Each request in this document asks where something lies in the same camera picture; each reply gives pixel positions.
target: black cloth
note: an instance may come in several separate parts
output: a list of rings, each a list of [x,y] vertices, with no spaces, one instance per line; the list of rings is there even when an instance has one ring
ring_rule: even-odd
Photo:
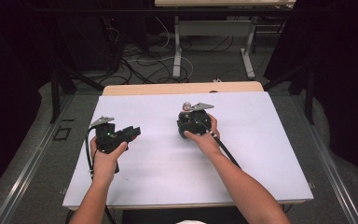
[[[358,1],[337,3],[339,12],[335,15],[289,19],[265,77],[274,80],[283,76],[314,52],[311,59],[318,62],[315,98],[321,102],[329,121],[330,148],[358,166]],[[327,5],[298,0],[296,6],[307,9]]]
[[[38,89],[49,81],[18,6],[0,1],[0,177],[34,122]]]
[[[123,224],[166,224],[197,220],[208,224],[248,223],[237,207],[148,209],[123,211]]]

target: wooden table edge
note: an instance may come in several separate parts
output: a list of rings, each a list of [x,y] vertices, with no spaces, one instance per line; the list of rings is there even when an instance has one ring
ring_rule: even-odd
[[[264,91],[264,89],[263,86],[257,81],[112,85],[103,89],[102,96],[185,94],[234,91]]]

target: person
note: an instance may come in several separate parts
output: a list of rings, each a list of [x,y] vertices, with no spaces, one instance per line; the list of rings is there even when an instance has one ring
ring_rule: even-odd
[[[210,114],[209,117],[211,130],[220,137],[217,119]],[[254,178],[232,163],[209,133],[198,135],[185,131],[185,136],[194,141],[211,161],[229,195],[249,223],[290,223],[273,196]],[[97,150],[95,141],[95,137],[90,141],[91,155]],[[110,154],[95,154],[92,184],[70,223],[102,223],[107,191],[114,178],[117,159],[126,147],[127,143],[124,142]]]

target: black backdrop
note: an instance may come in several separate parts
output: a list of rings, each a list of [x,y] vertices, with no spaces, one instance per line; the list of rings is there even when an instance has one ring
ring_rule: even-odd
[[[0,1],[0,177],[21,145],[40,106],[48,69],[15,1]]]
[[[331,2],[297,0],[296,8],[322,8]],[[302,64],[310,51],[316,50],[314,59],[320,63],[315,97],[323,105],[329,121],[330,148],[358,166],[358,1],[335,2],[340,8],[337,14],[289,18],[265,77],[275,80]],[[328,26],[331,18],[337,20]],[[313,49],[318,36],[325,36],[326,27],[331,38],[322,39],[323,47]]]

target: forearm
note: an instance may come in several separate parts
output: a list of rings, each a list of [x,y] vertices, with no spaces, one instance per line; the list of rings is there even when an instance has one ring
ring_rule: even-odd
[[[70,223],[102,223],[109,185],[93,182]]]
[[[220,153],[209,155],[228,193],[249,223],[289,223],[272,195]]]

